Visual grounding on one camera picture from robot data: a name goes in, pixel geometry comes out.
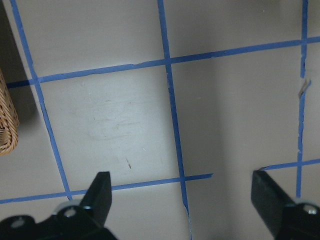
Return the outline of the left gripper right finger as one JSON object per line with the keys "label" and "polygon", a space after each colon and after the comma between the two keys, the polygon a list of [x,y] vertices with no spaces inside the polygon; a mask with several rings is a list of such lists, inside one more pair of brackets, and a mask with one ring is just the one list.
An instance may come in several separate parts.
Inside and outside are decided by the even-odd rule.
{"label": "left gripper right finger", "polygon": [[285,209],[293,208],[293,199],[263,170],[255,170],[251,181],[251,202],[272,235],[283,228]]}

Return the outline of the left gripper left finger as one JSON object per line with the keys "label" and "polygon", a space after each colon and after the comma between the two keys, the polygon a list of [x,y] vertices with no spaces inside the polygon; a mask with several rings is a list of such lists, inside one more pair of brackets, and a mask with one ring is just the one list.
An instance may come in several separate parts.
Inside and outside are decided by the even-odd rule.
{"label": "left gripper left finger", "polygon": [[79,206],[101,227],[105,225],[112,205],[112,185],[109,171],[98,172]]}

